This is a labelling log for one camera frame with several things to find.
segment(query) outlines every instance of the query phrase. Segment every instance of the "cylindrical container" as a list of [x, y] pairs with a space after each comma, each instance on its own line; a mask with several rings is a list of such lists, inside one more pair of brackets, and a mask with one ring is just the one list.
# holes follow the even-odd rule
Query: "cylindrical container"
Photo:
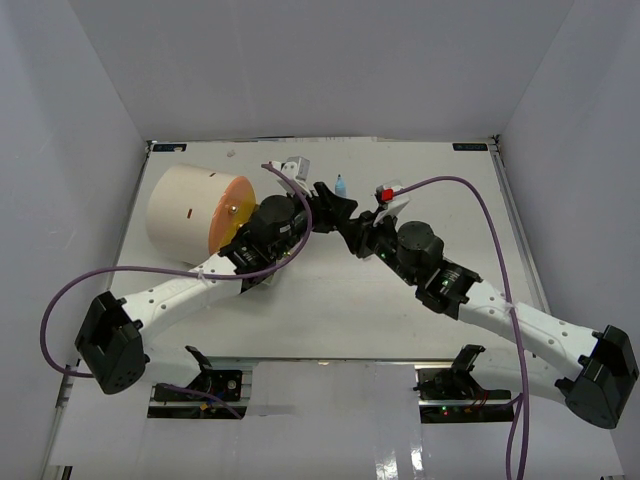
[[197, 265], [231, 241], [255, 205], [245, 177], [176, 165], [151, 194], [147, 234], [168, 257]]

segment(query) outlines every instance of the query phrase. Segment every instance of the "cable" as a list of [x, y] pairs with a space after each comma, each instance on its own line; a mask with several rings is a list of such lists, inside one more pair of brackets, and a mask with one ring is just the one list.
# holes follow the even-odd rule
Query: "cable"
[[236, 411], [235, 408], [233, 408], [231, 405], [226, 403], [224, 400], [221, 400], [219, 397], [216, 397], [215, 395], [213, 395], [211, 393], [199, 392], [198, 390], [191, 390], [190, 388], [176, 387], [175, 385], [170, 385], [168, 383], [158, 383], [157, 385], [162, 387], [162, 388], [166, 388], [167, 390], [173, 390], [174, 392], [177, 392], [177, 393], [183, 393], [185, 395], [200, 395], [201, 397], [205, 397], [205, 398], [208, 398], [209, 400], [213, 400], [215, 403], [217, 403], [221, 407], [226, 408], [227, 410], [229, 410], [229, 412], [231, 412], [231, 414], [234, 417], [236, 417], [239, 420], [242, 420], [242, 415], [240, 415]]
[[[500, 246], [500, 239], [498, 238], [498, 233], [496, 232], [496, 228], [493, 223], [493, 219], [491, 218], [491, 213], [489, 212], [489, 208], [487, 207], [487, 204], [484, 202], [478, 189], [474, 187], [471, 184], [471, 182], [461, 177], [444, 175], [444, 176], [429, 178], [427, 180], [423, 180], [409, 187], [402, 188], [397, 192], [394, 192], [393, 196], [403, 195], [405, 193], [409, 193], [413, 190], [424, 187], [426, 185], [430, 185], [432, 183], [437, 183], [437, 182], [443, 182], [443, 181], [457, 182], [457, 183], [463, 184], [469, 190], [471, 190], [473, 195], [476, 197], [476, 200], [478, 200], [478, 203], [480, 204], [480, 208], [482, 208], [482, 212], [484, 213], [484, 216], [487, 220], [487, 224], [489, 225], [489, 230], [491, 231], [491, 237], [493, 238], [496, 254], [498, 256], [498, 264], [500, 265], [500, 273], [502, 274], [502, 281], [504, 283], [505, 300], [510, 304], [513, 303], [513, 297], [511, 294], [511, 285], [509, 283], [509, 274], [507, 273], [507, 266], [504, 261], [504, 255], [502, 253], [502, 247]], [[522, 480], [522, 478], [524, 477], [525, 465], [527, 463], [527, 452], [529, 451], [529, 412], [530, 412], [529, 375], [527, 374], [527, 361], [525, 359], [524, 346], [522, 344], [522, 335], [520, 333], [520, 326], [518, 325], [518, 317], [516, 316], [516, 312], [514, 308], [511, 308], [509, 310], [509, 316], [511, 317], [511, 324], [513, 325], [513, 333], [516, 340], [518, 360], [520, 363], [520, 373], [522, 375], [522, 397], [521, 397], [522, 401], [518, 402], [518, 405], [521, 406], [524, 410], [524, 419], [522, 422], [522, 445], [520, 449], [520, 464], [518, 467], [518, 476], [517, 476], [518, 480]], [[514, 421], [511, 425], [512, 431], [509, 434], [507, 452], [511, 452], [513, 439], [515, 437], [515, 428], [516, 428], [517, 419], [519, 416], [520, 416], [520, 408], [518, 408]], [[507, 478], [511, 480], [511, 470], [507, 471]]]
[[207, 280], [244, 280], [248, 278], [256, 278], [256, 277], [271, 275], [277, 272], [278, 270], [280, 270], [281, 268], [284, 268], [289, 263], [291, 263], [291, 261], [294, 258], [296, 258], [298, 254], [302, 251], [304, 246], [307, 244], [309, 237], [311, 236], [311, 230], [313, 229], [311, 207], [309, 206], [309, 202], [307, 202], [307, 199], [305, 198], [304, 193], [302, 193], [302, 191], [300, 190], [300, 187], [298, 187], [298, 185], [293, 180], [288, 179], [282, 172], [273, 168], [270, 163], [265, 163], [261, 165], [261, 167], [277, 175], [284, 182], [286, 182], [293, 189], [296, 196], [300, 199], [300, 201], [302, 202], [302, 206], [304, 207], [305, 212], [307, 213], [307, 228], [304, 232], [302, 240], [300, 240], [300, 243], [298, 244], [298, 248], [296, 248], [296, 250], [289, 257], [286, 257], [281, 263], [265, 268], [264, 270], [260, 270], [258, 272], [243, 273], [240, 275], [217, 275], [212, 273], [203, 274], [200, 272], [185, 272], [182, 270], [172, 270], [169, 268], [141, 267], [136, 265], [134, 266], [123, 265], [123, 266], [116, 266], [116, 267], [99, 268], [97, 270], [92, 270], [83, 275], [80, 275], [79, 277], [67, 283], [64, 287], [60, 289], [60, 291], [58, 291], [58, 293], [54, 295], [54, 297], [49, 302], [49, 305], [47, 305], [47, 308], [45, 309], [44, 314], [42, 315], [42, 320], [40, 322], [40, 351], [42, 352], [42, 356], [44, 357], [45, 361], [49, 364], [49, 366], [54, 370], [56, 370], [57, 372], [60, 372], [63, 375], [68, 375], [70, 377], [93, 378], [93, 375], [91, 375], [90, 373], [76, 372], [75, 370], [70, 370], [70, 369], [64, 368], [61, 365], [58, 365], [56, 361], [53, 359], [53, 357], [51, 356], [51, 353], [49, 352], [49, 348], [47, 347], [47, 325], [49, 324], [49, 319], [51, 317], [51, 312], [53, 311], [53, 308], [56, 306], [56, 304], [60, 301], [60, 299], [65, 293], [67, 293], [69, 290], [71, 290], [73, 287], [83, 282], [84, 280], [87, 280], [88, 278], [95, 277], [97, 275], [102, 275], [105, 273], [111, 273], [111, 272], [144, 272], [144, 273], [162, 273], [165, 275], [175, 275], [178, 277], [205, 278]]

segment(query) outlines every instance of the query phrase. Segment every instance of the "gray wall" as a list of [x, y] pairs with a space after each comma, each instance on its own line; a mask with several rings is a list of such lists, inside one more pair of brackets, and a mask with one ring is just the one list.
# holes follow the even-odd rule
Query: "gray wall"
[[[504, 132], [555, 315], [627, 330], [640, 356], [640, 4], [576, 2]], [[613, 432], [640, 479], [640, 391]]]
[[[0, 2], [0, 476], [37, 478], [61, 375], [39, 320], [56, 290], [115, 258], [144, 144], [66, 0]], [[61, 362], [88, 300], [53, 319]]]
[[71, 0], [145, 139], [487, 137], [572, 0]]

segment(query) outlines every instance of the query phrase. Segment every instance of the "purple cable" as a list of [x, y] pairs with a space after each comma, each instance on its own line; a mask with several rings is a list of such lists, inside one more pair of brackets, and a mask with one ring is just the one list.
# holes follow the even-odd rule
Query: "purple cable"
[[[162, 273], [166, 275], [175, 275], [178, 277], [206, 278], [207, 280], [244, 280], [248, 278], [256, 278], [256, 277], [271, 275], [274, 272], [277, 272], [281, 268], [284, 268], [289, 263], [291, 263], [291, 261], [294, 258], [296, 258], [298, 254], [302, 251], [304, 246], [307, 244], [309, 237], [311, 236], [311, 230], [313, 229], [311, 207], [309, 206], [309, 202], [307, 202], [307, 199], [305, 198], [304, 194], [300, 190], [300, 187], [298, 187], [298, 185], [294, 181], [289, 180], [283, 173], [273, 168], [269, 163], [265, 163], [261, 165], [261, 167], [277, 175], [284, 182], [286, 182], [293, 189], [296, 196], [302, 202], [302, 206], [304, 207], [305, 211], [307, 212], [307, 228], [295, 252], [293, 252], [289, 257], [286, 257], [281, 263], [277, 265], [273, 265], [269, 268], [265, 268], [264, 270], [260, 270], [259, 272], [243, 273], [240, 275], [216, 275], [211, 273], [202, 274], [202, 273], [196, 273], [196, 272], [185, 272], [183, 270], [173, 270], [170, 268], [141, 267], [136, 265], [131, 265], [131, 266], [123, 265], [123, 266], [116, 266], [116, 267], [99, 268], [97, 270], [92, 270], [91, 272], [87, 272], [83, 275], [80, 275], [79, 277], [74, 278], [69, 283], [67, 283], [64, 287], [60, 289], [58, 293], [54, 295], [54, 297], [49, 302], [49, 305], [47, 305], [47, 308], [45, 309], [44, 314], [42, 315], [42, 321], [40, 322], [40, 350], [42, 351], [42, 356], [44, 357], [46, 362], [49, 364], [49, 366], [54, 370], [62, 373], [63, 375], [68, 375], [70, 377], [93, 378], [93, 375], [91, 375], [90, 373], [80, 373], [80, 372], [76, 372], [75, 370], [70, 370], [70, 369], [64, 368], [61, 365], [58, 365], [53, 359], [53, 357], [51, 356], [51, 354], [49, 353], [49, 348], [47, 347], [47, 325], [49, 324], [49, 318], [51, 317], [51, 312], [53, 311], [53, 308], [56, 306], [58, 301], [62, 298], [62, 296], [65, 293], [67, 293], [69, 290], [71, 290], [80, 282], [87, 280], [88, 278], [95, 277], [97, 275], [102, 275], [104, 273], [111, 273], [111, 272], [145, 272], [145, 273]], [[195, 393], [203, 396], [208, 395], [208, 394], [204, 394], [203, 392], [195, 392]], [[230, 411], [234, 415], [237, 415], [237, 412], [235, 412], [235, 410], [232, 411], [230, 409]]]
[[205, 393], [205, 392], [199, 392], [198, 390], [191, 390], [190, 388], [176, 387], [175, 385], [170, 385], [168, 383], [158, 383], [158, 386], [162, 388], [166, 388], [167, 390], [173, 390], [174, 392], [184, 393], [185, 395], [200, 395], [201, 397], [205, 397], [205, 398], [208, 398], [209, 400], [213, 400], [221, 407], [229, 410], [229, 412], [231, 412], [231, 414], [234, 417], [236, 417], [239, 420], [242, 420], [242, 415], [240, 415], [235, 408], [233, 408], [231, 405], [226, 403], [224, 400], [221, 400], [220, 398], [216, 397], [215, 395], [212, 395], [210, 393]]
[[[484, 213], [485, 218], [487, 219], [487, 224], [489, 225], [489, 230], [491, 231], [491, 237], [493, 238], [493, 243], [496, 248], [496, 254], [498, 256], [498, 264], [500, 265], [500, 273], [502, 274], [502, 281], [504, 283], [504, 296], [505, 300], [508, 303], [513, 303], [513, 297], [511, 295], [511, 285], [509, 284], [509, 275], [507, 273], [507, 266], [504, 261], [504, 255], [502, 253], [502, 247], [500, 246], [500, 239], [498, 238], [498, 233], [496, 232], [495, 225], [493, 224], [493, 219], [491, 218], [491, 214], [489, 213], [489, 208], [487, 204], [482, 199], [480, 192], [476, 187], [474, 187], [468, 180], [465, 180], [461, 177], [455, 176], [440, 176], [433, 177], [427, 180], [423, 180], [414, 185], [411, 185], [406, 188], [402, 188], [394, 193], [394, 196], [402, 195], [404, 193], [409, 193], [413, 190], [416, 190], [420, 187], [424, 187], [426, 185], [430, 185], [436, 182], [457, 182], [466, 186], [473, 195], [478, 200], [480, 207], [482, 208], [482, 212]], [[516, 347], [518, 350], [518, 360], [520, 362], [520, 373], [522, 375], [522, 401], [518, 402], [518, 406], [522, 405], [524, 407], [524, 419], [522, 422], [522, 447], [520, 449], [520, 464], [518, 467], [518, 480], [522, 480], [524, 477], [524, 469], [527, 462], [527, 452], [529, 450], [529, 375], [527, 374], [527, 361], [524, 354], [524, 346], [522, 344], [522, 335], [520, 333], [520, 326], [518, 325], [518, 317], [516, 316], [515, 309], [509, 310], [509, 315], [511, 317], [511, 324], [513, 325], [513, 333], [516, 340]], [[520, 408], [517, 409], [516, 415], [514, 417], [514, 421], [511, 424], [511, 432], [509, 432], [509, 442], [507, 444], [507, 451], [510, 453], [513, 445], [513, 439], [515, 437], [515, 430], [517, 426], [517, 419], [520, 416]], [[507, 478], [511, 480], [511, 470], [507, 469]]]

